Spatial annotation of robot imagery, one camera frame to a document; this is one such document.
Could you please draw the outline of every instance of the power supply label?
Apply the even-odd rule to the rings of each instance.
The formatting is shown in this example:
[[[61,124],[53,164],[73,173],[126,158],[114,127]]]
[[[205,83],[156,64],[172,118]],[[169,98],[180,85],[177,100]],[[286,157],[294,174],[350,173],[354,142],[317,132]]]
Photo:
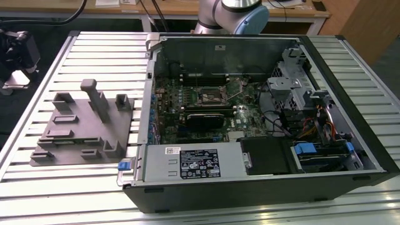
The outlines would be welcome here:
[[[181,150],[180,177],[182,179],[220,177],[217,150]]]

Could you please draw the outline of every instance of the cable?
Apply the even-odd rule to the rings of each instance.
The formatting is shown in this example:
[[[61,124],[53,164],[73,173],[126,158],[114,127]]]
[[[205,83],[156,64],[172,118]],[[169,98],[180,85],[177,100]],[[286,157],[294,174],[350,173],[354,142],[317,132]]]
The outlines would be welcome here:
[[[165,32],[169,32],[166,20],[165,20],[165,18],[164,18],[162,12],[161,12],[161,10],[160,10],[158,4],[157,4],[156,0],[150,0],[150,2],[152,2],[152,4],[153,4],[153,6],[154,6],[154,8],[156,8],[156,11],[157,11],[157,14],[158,14],[158,16],[160,16],[164,30],[165,30]]]
[[[257,99],[256,99],[256,104],[258,104],[260,102],[260,98],[261,98],[261,92],[262,92],[262,89],[264,89],[264,86],[268,82],[268,79],[265,80],[265,82],[262,83],[261,87],[260,87],[260,91],[258,91],[258,95],[257,95]]]
[[[333,125],[333,123],[330,123],[328,121],[326,121],[326,124],[330,126],[330,136],[332,136],[332,139],[336,140],[336,138],[334,138],[334,125]]]
[[[272,124],[272,131],[270,131],[272,134],[270,134],[270,136],[273,136],[273,133],[277,132],[277,131],[274,130],[274,124],[276,124],[276,121],[277,121],[277,120],[280,120],[280,118],[276,118],[274,121],[273,121],[273,124]]]
[[[272,123],[272,125],[274,125],[282,132],[286,136],[292,137],[293,135],[289,133],[289,131],[282,128],[276,122],[273,122],[266,116],[264,116],[265,120]]]
[[[156,31],[158,32],[158,28],[157,28],[157,25],[156,25],[156,21],[154,21],[154,19],[152,18],[150,14],[149,14],[149,12],[148,12],[148,9],[145,8],[145,6],[144,6],[144,4],[142,4],[142,1],[138,0],[138,2],[140,2],[141,7],[142,7],[142,9],[144,9],[144,11],[145,11],[145,14],[148,15],[149,22],[150,22],[150,24],[154,26]]]
[[[305,119],[304,123],[302,123],[302,131],[305,130],[305,125],[306,125],[306,121],[312,120],[312,118]]]
[[[316,131],[316,129],[317,129],[316,127],[310,128],[304,134],[300,135],[298,138],[302,138],[302,137],[310,135]]]
[[[276,1],[276,2],[280,4],[281,7],[274,6],[274,5],[270,3],[269,0],[268,0],[268,2],[269,2],[269,4],[270,4],[274,8],[282,8],[282,11],[284,11],[284,13],[285,13],[285,22],[286,22],[286,21],[288,21],[286,9],[294,9],[294,8],[285,8],[284,5],[282,5],[278,1]]]
[[[262,112],[262,115],[265,114],[265,113],[274,113],[276,115],[278,115],[278,111],[274,111],[274,110],[266,110],[265,112]]]
[[[62,26],[68,23],[70,23],[76,17],[81,14],[85,6],[86,6],[88,0],[81,1],[80,8],[74,12],[74,14],[64,21],[53,22],[53,21],[42,21],[42,20],[8,20],[1,21],[0,26],[10,26],[10,25],[42,25],[42,26]]]

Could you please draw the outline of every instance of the slotted metal table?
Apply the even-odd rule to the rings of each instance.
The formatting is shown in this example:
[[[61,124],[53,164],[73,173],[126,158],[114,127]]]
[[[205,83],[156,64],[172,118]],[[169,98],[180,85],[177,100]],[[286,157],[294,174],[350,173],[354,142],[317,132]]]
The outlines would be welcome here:
[[[58,91],[86,98],[85,78],[106,97],[134,98],[128,156],[136,155],[146,71],[146,33],[81,32],[68,37],[0,153],[0,225],[10,224],[398,224],[400,177],[333,201],[142,214],[116,184],[117,164],[30,167],[29,156]],[[309,37],[374,134],[400,166],[400,102],[345,40]],[[325,84],[312,72],[320,87]]]

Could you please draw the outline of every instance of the barcode sticker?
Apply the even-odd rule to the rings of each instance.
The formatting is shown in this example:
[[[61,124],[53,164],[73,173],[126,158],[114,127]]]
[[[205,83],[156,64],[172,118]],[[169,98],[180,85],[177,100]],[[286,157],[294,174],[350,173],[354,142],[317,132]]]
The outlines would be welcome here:
[[[121,10],[120,12],[121,13],[138,13],[137,10]]]
[[[180,147],[166,147],[165,148],[165,154],[178,154],[180,153]]]

